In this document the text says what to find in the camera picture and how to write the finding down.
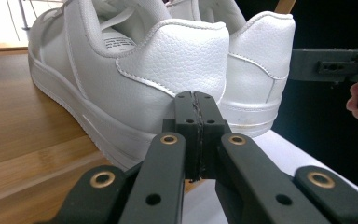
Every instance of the white sneaker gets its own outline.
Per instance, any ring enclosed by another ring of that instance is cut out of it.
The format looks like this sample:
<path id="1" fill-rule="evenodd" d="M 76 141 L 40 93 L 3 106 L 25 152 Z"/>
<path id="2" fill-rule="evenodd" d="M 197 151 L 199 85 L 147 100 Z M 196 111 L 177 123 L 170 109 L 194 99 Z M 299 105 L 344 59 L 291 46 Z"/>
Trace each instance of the white sneaker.
<path id="1" fill-rule="evenodd" d="M 234 0 L 171 0 L 166 6 L 174 18 L 226 23 L 230 44 L 220 111 L 234 133 L 268 131 L 289 74 L 292 15 L 262 12 L 246 21 Z"/>
<path id="2" fill-rule="evenodd" d="M 172 116 L 175 94 L 221 99 L 227 52 L 224 23 L 171 19 L 160 0 L 76 0 L 36 20 L 29 65 L 35 85 L 126 169 Z"/>

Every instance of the white surface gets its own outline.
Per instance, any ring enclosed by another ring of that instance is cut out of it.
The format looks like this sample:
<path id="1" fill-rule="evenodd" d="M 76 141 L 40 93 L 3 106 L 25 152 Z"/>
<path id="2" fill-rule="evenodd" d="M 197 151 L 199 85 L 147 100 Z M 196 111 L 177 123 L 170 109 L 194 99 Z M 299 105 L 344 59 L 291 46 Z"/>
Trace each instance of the white surface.
<path id="1" fill-rule="evenodd" d="M 289 175 L 294 175 L 298 167 L 307 165 L 329 169 L 273 131 L 268 131 L 254 138 L 254 140 L 275 164 Z M 358 190 L 357 186 L 348 180 L 346 181 Z M 226 216 L 214 191 L 213 180 L 205 181 L 185 195 L 183 223 L 227 223 Z"/>

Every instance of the brass grommet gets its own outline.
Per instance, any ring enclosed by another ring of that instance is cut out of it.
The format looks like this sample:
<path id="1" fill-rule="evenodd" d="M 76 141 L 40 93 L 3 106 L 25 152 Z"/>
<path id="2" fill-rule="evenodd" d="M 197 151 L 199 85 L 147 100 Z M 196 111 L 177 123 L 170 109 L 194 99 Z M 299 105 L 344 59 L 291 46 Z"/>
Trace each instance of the brass grommet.
<path id="1" fill-rule="evenodd" d="M 330 176 L 320 172 L 309 172 L 307 178 L 312 184 L 324 189 L 332 189 L 336 186 L 336 182 Z"/>
<path id="2" fill-rule="evenodd" d="M 103 181 L 98 180 L 98 177 L 101 177 L 103 175 L 106 175 L 106 179 L 104 179 Z M 109 185 L 111 185 L 113 183 L 113 181 L 115 181 L 115 174 L 113 174 L 110 171 L 101 171 L 97 174 L 95 174 L 91 180 L 89 181 L 89 183 L 96 189 L 101 189 L 101 188 L 105 188 Z"/>
<path id="3" fill-rule="evenodd" d="M 165 145 L 172 145 L 177 143 L 178 138 L 175 135 L 164 135 L 161 137 L 160 141 Z"/>
<path id="4" fill-rule="evenodd" d="M 238 146 L 242 146 L 246 144 L 246 140 L 243 137 L 237 135 L 232 135 L 231 137 L 228 138 L 228 141 Z"/>

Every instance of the wooden floor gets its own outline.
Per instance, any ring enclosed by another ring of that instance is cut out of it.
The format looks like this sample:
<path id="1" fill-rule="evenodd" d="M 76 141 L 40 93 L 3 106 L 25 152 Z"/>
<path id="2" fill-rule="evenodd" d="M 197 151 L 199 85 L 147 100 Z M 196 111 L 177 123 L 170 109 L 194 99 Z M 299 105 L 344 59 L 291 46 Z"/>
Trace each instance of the wooden floor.
<path id="1" fill-rule="evenodd" d="M 78 178 L 102 164 L 75 119 L 33 84 L 26 50 L 0 52 L 0 224 L 54 217 Z"/>

